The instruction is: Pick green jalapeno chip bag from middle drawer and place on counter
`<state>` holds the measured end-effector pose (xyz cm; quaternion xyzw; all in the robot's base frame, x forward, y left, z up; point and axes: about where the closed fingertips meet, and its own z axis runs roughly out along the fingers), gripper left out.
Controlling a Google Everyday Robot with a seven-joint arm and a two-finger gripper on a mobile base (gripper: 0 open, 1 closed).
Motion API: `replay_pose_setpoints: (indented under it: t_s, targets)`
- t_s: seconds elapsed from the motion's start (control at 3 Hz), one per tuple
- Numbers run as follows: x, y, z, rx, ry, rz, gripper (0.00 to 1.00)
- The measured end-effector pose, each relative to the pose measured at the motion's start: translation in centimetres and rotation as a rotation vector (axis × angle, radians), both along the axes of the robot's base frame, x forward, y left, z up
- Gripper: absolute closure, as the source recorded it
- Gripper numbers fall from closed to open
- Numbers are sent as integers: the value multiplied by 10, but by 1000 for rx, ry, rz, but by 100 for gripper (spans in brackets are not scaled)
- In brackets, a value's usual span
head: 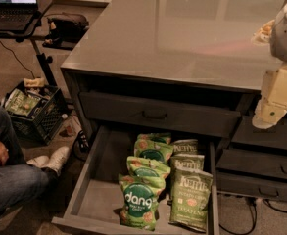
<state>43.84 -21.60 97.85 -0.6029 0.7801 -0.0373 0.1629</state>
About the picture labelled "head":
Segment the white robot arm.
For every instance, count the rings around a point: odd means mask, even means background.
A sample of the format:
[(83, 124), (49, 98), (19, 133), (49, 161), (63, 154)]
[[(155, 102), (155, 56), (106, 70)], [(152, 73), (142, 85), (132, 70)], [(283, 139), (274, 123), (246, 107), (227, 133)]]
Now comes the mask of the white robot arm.
[(287, 0), (273, 20), (268, 43), (277, 67), (263, 75), (261, 98), (252, 119), (258, 129), (272, 128), (287, 114)]

